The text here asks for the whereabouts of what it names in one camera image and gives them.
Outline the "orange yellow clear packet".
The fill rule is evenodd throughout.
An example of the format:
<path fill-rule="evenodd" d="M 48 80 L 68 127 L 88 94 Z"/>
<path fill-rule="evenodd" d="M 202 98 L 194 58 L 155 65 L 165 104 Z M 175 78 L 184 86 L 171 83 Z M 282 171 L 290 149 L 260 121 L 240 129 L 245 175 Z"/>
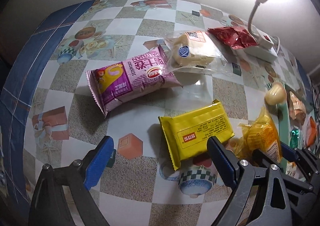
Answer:
<path fill-rule="evenodd" d="M 240 123 L 239 127 L 242 130 L 242 138 L 238 145 L 238 158 L 251 160 L 253 151 L 259 149 L 277 163 L 281 162 L 282 152 L 278 131 L 264 106 L 253 123 Z"/>

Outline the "yellow foil snack packet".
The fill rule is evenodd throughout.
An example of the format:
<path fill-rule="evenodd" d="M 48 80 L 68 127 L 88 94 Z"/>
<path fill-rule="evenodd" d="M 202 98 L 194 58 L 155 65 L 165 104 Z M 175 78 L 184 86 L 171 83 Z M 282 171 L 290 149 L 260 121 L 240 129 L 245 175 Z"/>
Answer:
<path fill-rule="evenodd" d="M 175 117 L 159 117 L 174 170 L 181 162 L 207 151 L 207 141 L 217 137 L 223 143 L 234 137 L 224 107 L 217 99 L 211 105 Z"/>

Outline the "purple pink snack packet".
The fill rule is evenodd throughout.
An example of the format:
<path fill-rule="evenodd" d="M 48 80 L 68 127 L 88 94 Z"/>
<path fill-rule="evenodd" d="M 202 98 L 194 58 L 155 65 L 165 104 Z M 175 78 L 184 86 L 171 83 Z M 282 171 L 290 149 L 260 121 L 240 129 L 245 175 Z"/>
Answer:
<path fill-rule="evenodd" d="M 173 72 L 165 71 L 168 59 L 161 46 L 116 64 L 86 72 L 97 106 L 107 114 L 125 102 L 162 88 L 181 86 Z"/>

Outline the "pale bun clear packet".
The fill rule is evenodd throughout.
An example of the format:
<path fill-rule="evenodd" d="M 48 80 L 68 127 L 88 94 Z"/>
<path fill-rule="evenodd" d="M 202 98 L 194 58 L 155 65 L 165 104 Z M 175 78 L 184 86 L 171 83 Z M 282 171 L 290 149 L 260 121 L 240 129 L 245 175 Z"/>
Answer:
<path fill-rule="evenodd" d="M 227 59 L 206 31 L 174 31 L 164 37 L 164 43 L 169 49 L 167 72 L 225 72 Z"/>

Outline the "red foil snack packet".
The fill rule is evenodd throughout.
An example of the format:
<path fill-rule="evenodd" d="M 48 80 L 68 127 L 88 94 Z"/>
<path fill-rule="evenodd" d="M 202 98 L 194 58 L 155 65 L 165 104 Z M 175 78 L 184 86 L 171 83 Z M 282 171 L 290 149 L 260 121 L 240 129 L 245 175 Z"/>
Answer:
<path fill-rule="evenodd" d="M 233 50 L 258 46 L 255 38 L 243 27 L 208 28 L 208 32 Z"/>

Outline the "green white snack packet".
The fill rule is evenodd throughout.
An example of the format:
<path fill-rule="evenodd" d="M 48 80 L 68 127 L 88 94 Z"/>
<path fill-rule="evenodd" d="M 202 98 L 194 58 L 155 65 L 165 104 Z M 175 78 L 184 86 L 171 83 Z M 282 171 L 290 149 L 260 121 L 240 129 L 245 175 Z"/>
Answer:
<path fill-rule="evenodd" d="M 299 145 L 300 129 L 298 127 L 293 127 L 290 131 L 290 147 L 295 149 Z"/>

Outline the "orange pumpkin snack bag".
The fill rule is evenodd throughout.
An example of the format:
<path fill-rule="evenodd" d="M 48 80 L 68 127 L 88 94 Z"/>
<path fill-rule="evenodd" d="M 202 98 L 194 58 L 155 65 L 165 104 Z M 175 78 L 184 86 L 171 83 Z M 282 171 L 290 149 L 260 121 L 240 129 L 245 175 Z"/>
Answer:
<path fill-rule="evenodd" d="M 306 129 L 305 146 L 307 148 L 311 147 L 315 143 L 316 137 L 317 137 L 317 124 L 313 119 L 313 117 L 310 116 L 307 124 L 307 129 Z"/>

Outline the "green rimmed white tray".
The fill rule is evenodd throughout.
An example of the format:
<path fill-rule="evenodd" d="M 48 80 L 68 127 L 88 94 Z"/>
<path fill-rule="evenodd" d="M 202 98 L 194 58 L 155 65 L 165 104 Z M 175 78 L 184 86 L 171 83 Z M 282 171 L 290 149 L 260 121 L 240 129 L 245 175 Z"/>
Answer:
<path fill-rule="evenodd" d="M 307 124 L 308 124 L 310 116 L 312 116 L 313 119 L 316 121 L 314 108 L 312 107 L 311 103 L 309 103 L 303 97 L 303 95 L 301 93 L 299 93 L 296 90 L 294 90 L 291 86 L 289 86 L 287 84 L 284 84 L 284 88 L 285 88 L 286 93 L 287 93 L 286 102 L 277 105 L 278 119 L 279 119 L 279 122 L 278 122 L 279 123 L 278 133 L 279 133 L 280 141 L 285 143 L 286 145 L 288 145 L 290 147 L 290 131 L 292 130 L 293 127 L 298 127 L 300 129 L 298 148 L 299 149 L 307 148 L 305 146 L 306 129 L 307 129 Z M 300 125 L 298 122 L 292 120 L 291 117 L 289 116 L 290 92 L 293 92 L 298 97 L 298 99 L 300 99 L 305 105 L 306 118 L 305 118 L 305 122 L 304 122 L 303 125 Z M 316 141 L 311 147 L 307 148 L 313 154 L 317 153 L 318 132 L 319 132 L 319 128 L 318 128 L 318 125 L 317 125 Z"/>

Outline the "tan orange snack bag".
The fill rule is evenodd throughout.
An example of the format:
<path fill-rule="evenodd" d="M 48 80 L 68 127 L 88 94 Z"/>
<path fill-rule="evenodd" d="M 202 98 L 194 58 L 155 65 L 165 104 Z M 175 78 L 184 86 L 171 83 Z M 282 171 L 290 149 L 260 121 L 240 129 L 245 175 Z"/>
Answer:
<path fill-rule="evenodd" d="M 305 105 L 293 92 L 290 92 L 289 116 L 300 125 L 304 124 L 306 118 Z"/>

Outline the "yellow jelly cup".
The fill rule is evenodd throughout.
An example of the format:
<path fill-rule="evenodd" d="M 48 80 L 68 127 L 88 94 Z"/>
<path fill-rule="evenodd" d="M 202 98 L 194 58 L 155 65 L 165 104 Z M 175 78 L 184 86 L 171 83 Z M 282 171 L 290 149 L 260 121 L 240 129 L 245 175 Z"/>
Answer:
<path fill-rule="evenodd" d="M 287 93 L 282 83 L 274 82 L 265 94 L 265 101 L 268 105 L 277 105 L 286 102 Z"/>

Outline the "white power strip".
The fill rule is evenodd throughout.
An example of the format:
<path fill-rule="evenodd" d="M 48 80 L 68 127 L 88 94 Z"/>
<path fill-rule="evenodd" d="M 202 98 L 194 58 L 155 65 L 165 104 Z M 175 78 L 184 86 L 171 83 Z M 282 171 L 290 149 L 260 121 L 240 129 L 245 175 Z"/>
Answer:
<path fill-rule="evenodd" d="M 257 45 L 252 45 L 244 49 L 238 49 L 236 50 L 237 53 L 244 52 L 248 55 L 260 58 L 270 63 L 277 60 L 278 55 L 276 53 L 276 50 L 273 48 L 274 42 L 267 33 L 258 30 L 257 38 L 253 37 L 251 34 L 249 34 L 249 37 L 253 38 Z"/>

